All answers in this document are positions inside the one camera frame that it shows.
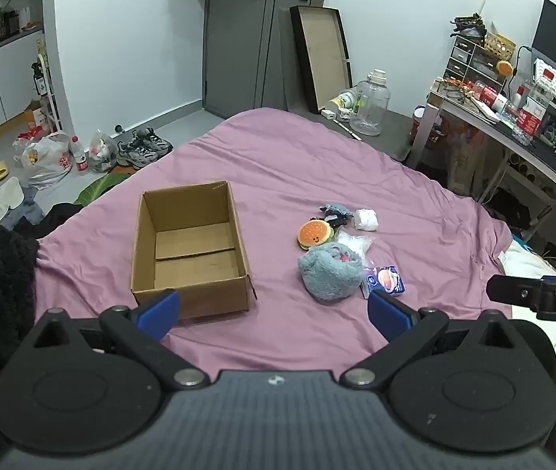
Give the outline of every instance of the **plastic bag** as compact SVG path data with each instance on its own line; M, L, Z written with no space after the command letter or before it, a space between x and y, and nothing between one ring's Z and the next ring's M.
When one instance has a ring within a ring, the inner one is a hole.
M13 141L13 160L17 167L21 168L23 164L21 163L21 156L25 152L26 147L32 141L32 136L30 133L19 134Z
M111 136L97 129L89 146L89 167L96 173L106 173L117 164L117 146Z
M355 237L350 235L343 228L340 228L337 232L336 241L358 254L365 268L373 267L374 264L365 256L365 253L370 249L371 243L374 241L373 237Z
M71 169L69 136L54 133L38 143L31 142L21 155L21 163L30 185L43 189L61 180Z

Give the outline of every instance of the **cable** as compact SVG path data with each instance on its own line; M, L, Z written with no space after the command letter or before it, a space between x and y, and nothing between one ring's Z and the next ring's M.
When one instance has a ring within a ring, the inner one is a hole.
M515 75L517 74L517 66L519 65L519 54L522 52L522 49L527 49L531 53L533 52L533 50L529 48L527 45L521 45L517 50L517 59L515 60L515 67L513 68L513 74L511 75L511 78L504 83L504 86L502 86L502 90L504 90L506 84L509 83L509 92L508 92L509 101L511 100L511 82L515 79Z

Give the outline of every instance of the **white bottle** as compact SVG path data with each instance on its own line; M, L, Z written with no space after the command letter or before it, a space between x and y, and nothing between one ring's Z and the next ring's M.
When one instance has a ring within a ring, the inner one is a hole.
M383 70L376 69L356 86L356 102L350 118L350 127L366 136L377 136L383 131L383 117L392 96L387 88Z
M543 71L542 76L535 81L528 93L523 108L519 111L517 122L513 128L513 137L523 145L528 145L535 137L545 110L552 102L552 80L554 73L549 69Z
M83 172L86 168L89 167L86 161L86 153L84 147L80 144L78 140L78 136L73 136L71 138L71 143L69 144L69 151L71 155L74 156L76 160L76 166L78 167L79 172Z

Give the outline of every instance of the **hamburger plush toy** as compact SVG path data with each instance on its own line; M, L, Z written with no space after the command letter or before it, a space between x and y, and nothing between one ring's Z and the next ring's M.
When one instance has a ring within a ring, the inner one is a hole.
M326 221L313 219L302 226L298 232L298 244L308 251L309 248L325 244L334 236L334 230Z

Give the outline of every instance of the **gray sneaker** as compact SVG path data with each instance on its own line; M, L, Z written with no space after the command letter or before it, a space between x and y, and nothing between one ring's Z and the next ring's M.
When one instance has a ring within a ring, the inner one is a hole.
M150 150L154 150L154 152L158 153L159 157L163 157L163 155L173 150L173 145L162 137L157 136L152 127L136 130L135 138L141 139L143 144Z
M120 166L131 164L135 170L140 170L159 158L160 155L145 146L141 139L135 139L127 145L122 142L117 143L117 164Z

